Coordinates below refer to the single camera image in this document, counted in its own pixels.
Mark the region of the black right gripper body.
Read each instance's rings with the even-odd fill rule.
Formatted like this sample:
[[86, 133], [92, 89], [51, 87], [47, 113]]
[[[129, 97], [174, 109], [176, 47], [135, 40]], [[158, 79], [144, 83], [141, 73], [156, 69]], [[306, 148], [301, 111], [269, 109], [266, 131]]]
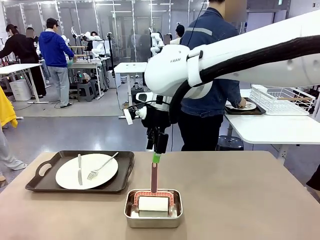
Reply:
[[156, 109], [147, 104], [143, 107], [146, 109], [145, 118], [141, 120], [142, 125], [147, 130], [147, 135], [153, 133], [165, 133], [165, 130], [171, 126], [169, 113]]

